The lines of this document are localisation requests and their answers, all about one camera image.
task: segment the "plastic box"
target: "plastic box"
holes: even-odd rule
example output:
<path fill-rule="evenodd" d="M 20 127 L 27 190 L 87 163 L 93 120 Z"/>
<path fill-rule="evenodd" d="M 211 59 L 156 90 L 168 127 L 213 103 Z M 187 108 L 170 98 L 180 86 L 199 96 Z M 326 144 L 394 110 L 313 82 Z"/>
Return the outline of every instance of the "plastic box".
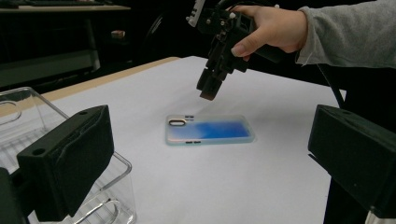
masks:
<path fill-rule="evenodd" d="M 16 171 L 17 154 L 67 118 L 31 88 L 0 92 L 0 166 Z M 61 223 L 135 223 L 131 170 L 131 163 L 114 153 L 78 212 Z M 29 221 L 39 223 L 34 212 Z"/>

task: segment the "gray sleeve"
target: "gray sleeve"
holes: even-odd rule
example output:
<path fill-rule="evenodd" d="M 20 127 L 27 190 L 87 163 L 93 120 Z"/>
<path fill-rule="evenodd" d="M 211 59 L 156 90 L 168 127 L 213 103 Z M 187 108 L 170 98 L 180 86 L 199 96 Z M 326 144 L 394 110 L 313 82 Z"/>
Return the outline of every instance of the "gray sleeve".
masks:
<path fill-rule="evenodd" d="M 296 63 L 396 68 L 396 0 L 299 10 L 308 36 Z"/>

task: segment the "blue phone case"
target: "blue phone case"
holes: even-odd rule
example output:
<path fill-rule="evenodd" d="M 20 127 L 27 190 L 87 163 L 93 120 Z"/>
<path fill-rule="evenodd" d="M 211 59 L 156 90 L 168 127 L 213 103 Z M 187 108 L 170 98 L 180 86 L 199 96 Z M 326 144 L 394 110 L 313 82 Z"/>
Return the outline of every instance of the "blue phone case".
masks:
<path fill-rule="evenodd" d="M 166 118 L 169 145 L 248 143 L 254 133 L 241 115 L 170 115 Z"/>

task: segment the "finger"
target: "finger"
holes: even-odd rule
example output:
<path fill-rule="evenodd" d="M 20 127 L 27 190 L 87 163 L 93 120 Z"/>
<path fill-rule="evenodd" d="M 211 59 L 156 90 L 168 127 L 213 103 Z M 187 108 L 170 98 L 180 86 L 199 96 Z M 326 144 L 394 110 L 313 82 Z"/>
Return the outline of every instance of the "finger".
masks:
<path fill-rule="evenodd" d="M 265 29 L 259 27 L 259 29 L 255 30 L 250 35 L 235 44 L 235 46 L 231 49 L 233 56 L 244 57 L 254 53 L 254 51 L 266 44 L 265 37 L 267 37 Z"/>
<path fill-rule="evenodd" d="M 233 7 L 231 9 L 231 11 L 241 12 L 247 16 L 253 17 L 258 8 L 259 7 L 257 7 L 257 6 L 236 6 L 236 7 Z"/>

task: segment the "hand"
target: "hand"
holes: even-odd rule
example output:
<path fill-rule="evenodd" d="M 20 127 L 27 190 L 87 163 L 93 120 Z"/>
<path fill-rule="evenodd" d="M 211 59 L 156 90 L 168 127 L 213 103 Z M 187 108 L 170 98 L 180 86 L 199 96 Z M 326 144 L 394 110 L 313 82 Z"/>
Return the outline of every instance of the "hand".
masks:
<path fill-rule="evenodd" d="M 236 6 L 232 11 L 253 18 L 257 26 L 257 30 L 232 48 L 235 57 L 243 57 L 247 61 L 250 54 L 265 44 L 279 47 L 287 53 L 299 50 L 305 44 L 308 25 L 302 11 L 260 6 Z"/>

